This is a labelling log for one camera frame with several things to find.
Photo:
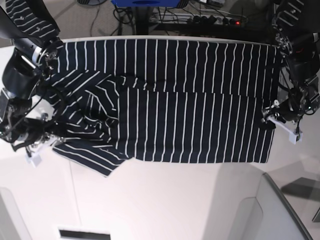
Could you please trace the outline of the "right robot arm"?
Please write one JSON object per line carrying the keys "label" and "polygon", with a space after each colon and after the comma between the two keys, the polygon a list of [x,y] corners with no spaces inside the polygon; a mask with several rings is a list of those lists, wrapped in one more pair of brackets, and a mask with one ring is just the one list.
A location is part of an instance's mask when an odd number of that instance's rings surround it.
{"label": "right robot arm", "polygon": [[[63,42],[60,29],[42,0],[3,0],[0,3],[0,37],[10,40],[13,54],[6,64],[0,90],[0,138],[16,152],[24,148],[26,161],[37,167],[40,152],[60,140],[55,126],[66,103],[52,86],[53,61]],[[43,99],[48,92],[56,93],[59,105],[48,119],[28,118],[37,105],[32,98]]]}

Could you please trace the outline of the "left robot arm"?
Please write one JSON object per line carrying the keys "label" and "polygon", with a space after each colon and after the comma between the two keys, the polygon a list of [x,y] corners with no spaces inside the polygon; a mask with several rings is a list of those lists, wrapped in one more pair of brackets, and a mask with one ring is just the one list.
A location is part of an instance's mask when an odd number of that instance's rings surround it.
{"label": "left robot arm", "polygon": [[262,109],[262,122],[269,128],[279,126],[289,134],[293,144],[302,140],[299,127],[305,115],[313,115],[320,108],[319,77],[320,2],[318,0],[274,0],[272,16],[273,42],[280,50],[282,62],[277,66],[286,70],[286,85],[280,88],[287,99]]}

